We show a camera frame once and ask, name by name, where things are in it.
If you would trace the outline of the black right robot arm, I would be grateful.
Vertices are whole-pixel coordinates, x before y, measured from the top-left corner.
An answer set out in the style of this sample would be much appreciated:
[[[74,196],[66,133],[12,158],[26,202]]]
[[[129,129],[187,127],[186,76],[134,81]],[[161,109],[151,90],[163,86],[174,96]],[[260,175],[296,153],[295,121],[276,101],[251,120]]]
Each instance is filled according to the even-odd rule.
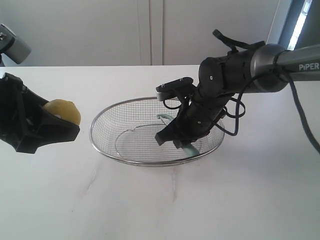
[[[180,105],[176,117],[156,133],[155,140],[181,148],[207,136],[226,115],[226,104],[234,95],[276,93],[293,82],[319,79],[319,45],[287,50],[266,44],[208,57],[199,66],[197,85],[191,77],[182,77],[156,88],[160,102],[177,98]]]

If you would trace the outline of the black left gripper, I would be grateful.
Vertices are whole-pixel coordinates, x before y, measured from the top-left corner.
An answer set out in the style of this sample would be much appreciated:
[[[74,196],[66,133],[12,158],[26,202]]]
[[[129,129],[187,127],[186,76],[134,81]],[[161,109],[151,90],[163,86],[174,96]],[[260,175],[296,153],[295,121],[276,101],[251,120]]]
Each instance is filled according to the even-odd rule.
[[[42,107],[48,102],[24,85],[20,77],[5,72],[0,79],[0,140],[19,153],[35,153],[45,145],[73,142],[80,127],[44,109],[39,124],[29,128],[26,108]]]

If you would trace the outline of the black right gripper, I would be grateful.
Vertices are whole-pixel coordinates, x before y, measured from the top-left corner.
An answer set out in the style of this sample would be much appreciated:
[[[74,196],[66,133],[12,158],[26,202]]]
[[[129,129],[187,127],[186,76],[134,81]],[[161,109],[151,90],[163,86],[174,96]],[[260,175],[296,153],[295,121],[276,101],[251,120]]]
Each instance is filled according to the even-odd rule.
[[[213,90],[205,92],[206,90],[207,88],[198,85],[190,105],[156,133],[155,140],[159,146],[172,141],[176,148],[186,147],[210,133],[232,94],[214,94]]]

